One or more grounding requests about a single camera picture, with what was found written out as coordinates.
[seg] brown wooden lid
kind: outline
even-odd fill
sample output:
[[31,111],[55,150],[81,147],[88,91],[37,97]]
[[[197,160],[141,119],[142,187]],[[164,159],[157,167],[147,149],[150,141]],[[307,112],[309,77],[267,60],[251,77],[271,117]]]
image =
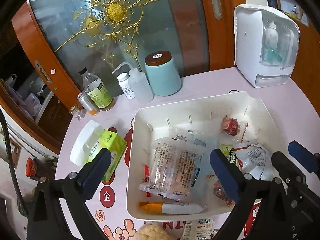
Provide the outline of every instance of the brown wooden lid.
[[171,53],[167,50],[161,50],[146,56],[145,62],[148,66],[160,66],[167,63],[172,58]]

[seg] metal screw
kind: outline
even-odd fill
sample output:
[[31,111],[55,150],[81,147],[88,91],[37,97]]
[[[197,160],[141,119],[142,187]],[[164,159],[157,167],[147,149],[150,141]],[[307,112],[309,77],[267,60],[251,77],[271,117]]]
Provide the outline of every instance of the metal screw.
[[295,208],[295,207],[297,207],[298,206],[298,202],[296,201],[296,200],[293,200],[292,202],[291,202],[291,207],[292,208]]
[[275,182],[277,183],[277,184],[281,184],[282,183],[282,181],[281,181],[281,179],[279,179],[279,178],[275,178]]
[[252,179],[252,175],[250,173],[245,173],[244,178],[245,179]]
[[74,179],[77,175],[78,175],[78,173],[76,173],[76,172],[73,171],[73,172],[70,172],[70,173],[69,173],[68,178],[69,178],[69,179]]
[[46,177],[41,177],[41,178],[39,179],[39,182],[40,182],[40,183],[44,183],[46,180],[47,180]]

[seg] small glass jar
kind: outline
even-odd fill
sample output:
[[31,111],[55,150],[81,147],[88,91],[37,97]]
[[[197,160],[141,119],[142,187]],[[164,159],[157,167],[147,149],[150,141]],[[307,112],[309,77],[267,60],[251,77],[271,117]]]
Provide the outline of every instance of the small glass jar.
[[78,105],[73,105],[70,108],[69,113],[72,114],[74,117],[78,118],[79,121],[81,121],[85,116],[86,110],[80,109]]

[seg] transparent cabinet door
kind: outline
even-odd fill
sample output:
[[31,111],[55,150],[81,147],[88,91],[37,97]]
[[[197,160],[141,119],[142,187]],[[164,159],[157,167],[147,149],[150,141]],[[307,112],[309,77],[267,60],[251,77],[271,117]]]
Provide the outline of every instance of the transparent cabinet door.
[[168,50],[180,76],[209,70],[201,0],[29,0],[47,42],[82,90],[79,71],[98,75],[122,94],[111,72],[128,61],[144,70],[150,53]]

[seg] black bottle cap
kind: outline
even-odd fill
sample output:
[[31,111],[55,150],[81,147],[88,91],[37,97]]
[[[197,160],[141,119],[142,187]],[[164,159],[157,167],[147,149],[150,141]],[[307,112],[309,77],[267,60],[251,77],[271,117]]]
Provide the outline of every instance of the black bottle cap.
[[86,73],[88,70],[87,70],[87,68],[85,67],[83,70],[80,70],[79,71],[79,74],[80,75],[83,75],[84,73]]

